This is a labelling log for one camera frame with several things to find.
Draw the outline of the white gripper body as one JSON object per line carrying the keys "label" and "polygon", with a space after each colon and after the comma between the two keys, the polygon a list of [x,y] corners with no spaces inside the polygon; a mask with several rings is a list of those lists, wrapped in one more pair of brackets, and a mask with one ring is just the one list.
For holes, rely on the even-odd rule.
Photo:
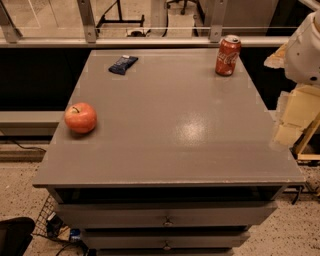
{"label": "white gripper body", "polygon": [[280,127],[303,131],[320,112],[320,87],[297,84],[279,97]]}

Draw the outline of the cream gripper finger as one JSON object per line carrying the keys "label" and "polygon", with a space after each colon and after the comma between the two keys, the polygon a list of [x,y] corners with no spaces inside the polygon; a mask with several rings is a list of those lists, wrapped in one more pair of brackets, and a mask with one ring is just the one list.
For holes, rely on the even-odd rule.
{"label": "cream gripper finger", "polygon": [[297,126],[280,124],[275,130],[273,141],[280,145],[292,146],[301,134],[302,131]]}
{"label": "cream gripper finger", "polygon": [[286,48],[287,44],[281,45],[274,53],[266,58],[264,65],[274,69],[283,68]]}

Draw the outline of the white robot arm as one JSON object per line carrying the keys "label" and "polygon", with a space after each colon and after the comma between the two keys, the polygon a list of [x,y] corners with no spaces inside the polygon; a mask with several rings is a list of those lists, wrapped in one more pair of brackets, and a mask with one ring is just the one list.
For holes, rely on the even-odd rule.
{"label": "white robot arm", "polygon": [[264,61],[269,68],[283,68],[296,83],[278,99],[273,141],[292,146],[320,112],[320,10],[309,14],[288,42]]}

